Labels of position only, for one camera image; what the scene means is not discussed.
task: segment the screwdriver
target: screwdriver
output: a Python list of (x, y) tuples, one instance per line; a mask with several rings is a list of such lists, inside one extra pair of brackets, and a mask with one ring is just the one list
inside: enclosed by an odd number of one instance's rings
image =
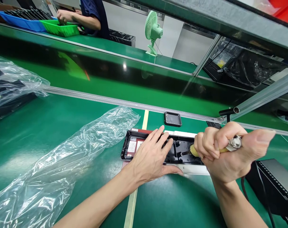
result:
[[(242, 137), (239, 135), (235, 135), (232, 139), (228, 140), (228, 145), (223, 148), (220, 149), (220, 153), (224, 153), (224, 152), (228, 152), (228, 151), (235, 151), (239, 148), (241, 148), (242, 146)], [(181, 157), (183, 155), (193, 155), (195, 157), (199, 157), (196, 149), (194, 148), (194, 145), (191, 145), (189, 150), (183, 153), (177, 153), (178, 157)]]

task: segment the blue shirt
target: blue shirt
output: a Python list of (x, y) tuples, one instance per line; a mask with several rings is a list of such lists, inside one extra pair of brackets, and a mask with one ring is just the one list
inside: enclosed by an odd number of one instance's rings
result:
[(110, 34), (109, 34), (108, 22), (102, 0), (80, 0), (80, 6), (83, 16), (96, 17), (101, 24), (100, 31), (85, 28), (85, 32), (87, 34), (109, 40)]

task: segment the yellow tape line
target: yellow tape line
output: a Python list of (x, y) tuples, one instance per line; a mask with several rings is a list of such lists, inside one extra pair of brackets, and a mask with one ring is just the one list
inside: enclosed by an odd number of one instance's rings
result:
[[(145, 110), (143, 126), (142, 126), (143, 130), (147, 130), (148, 114), (149, 114), (149, 111)], [(138, 189), (136, 189), (129, 196), (124, 228), (132, 228), (133, 226), (133, 218), (134, 218), (135, 204), (137, 202), (137, 194), (138, 194)]]

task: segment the label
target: label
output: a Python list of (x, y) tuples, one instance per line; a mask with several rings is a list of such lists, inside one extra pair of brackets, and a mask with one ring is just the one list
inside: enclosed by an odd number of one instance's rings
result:
[(130, 141), (127, 152), (134, 152), (137, 145), (136, 141)]
[(138, 141), (138, 144), (137, 144), (137, 149), (136, 151), (138, 151), (138, 149), (140, 148), (140, 145), (143, 143), (144, 141)]

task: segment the cable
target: cable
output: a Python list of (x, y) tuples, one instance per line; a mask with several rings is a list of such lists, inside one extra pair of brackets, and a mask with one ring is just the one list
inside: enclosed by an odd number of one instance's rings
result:
[(260, 170), (259, 170), (257, 161), (255, 161), (255, 166), (257, 167), (258, 174), (259, 174), (259, 177), (260, 177), (262, 186), (263, 186), (265, 204), (266, 204), (267, 212), (268, 212), (268, 215), (269, 215), (269, 218), (270, 218), (270, 221), (271, 221), (271, 225), (272, 225), (273, 228), (276, 228), (276, 226), (275, 226), (275, 224), (274, 224), (274, 221), (273, 221), (273, 216), (272, 216), (271, 211), (270, 211), (269, 203), (268, 203), (267, 196), (266, 196), (265, 186), (264, 186), (264, 183), (263, 183), (261, 174), (260, 174)]
[(163, 55), (162, 52), (161, 52), (161, 50), (160, 50), (159, 47), (157, 46), (157, 44), (156, 44), (156, 47), (157, 47), (157, 49), (160, 51), (161, 55)]
[(247, 193), (246, 193), (246, 190), (245, 190), (244, 182), (245, 182), (245, 176), (241, 178), (241, 186), (242, 186), (242, 190), (243, 190), (244, 196), (247, 199), (247, 201), (249, 202), (249, 199), (248, 199), (248, 196), (247, 196)]
[[(224, 51), (225, 50), (225, 48), (228, 46), (228, 44), (230, 43), (230, 41), (225, 45), (225, 47), (223, 48), (223, 50), (222, 51)], [(214, 57), (206, 66), (208, 66), (209, 64), (211, 64), (211, 62), (212, 61), (214, 61), (221, 53), (222, 53), (222, 51), (220, 51), (220, 53), (219, 54), (217, 54), (217, 56), (216, 57)]]

